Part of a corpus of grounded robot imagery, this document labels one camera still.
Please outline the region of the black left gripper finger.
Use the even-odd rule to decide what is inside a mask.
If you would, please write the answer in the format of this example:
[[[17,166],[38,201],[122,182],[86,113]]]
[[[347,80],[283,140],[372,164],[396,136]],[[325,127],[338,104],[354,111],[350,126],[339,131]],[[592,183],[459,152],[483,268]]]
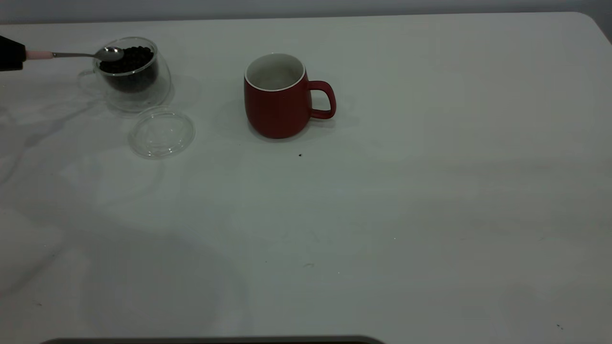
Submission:
[[[23,70],[23,63],[26,59],[26,48],[23,44],[3,36],[0,37],[1,72]]]

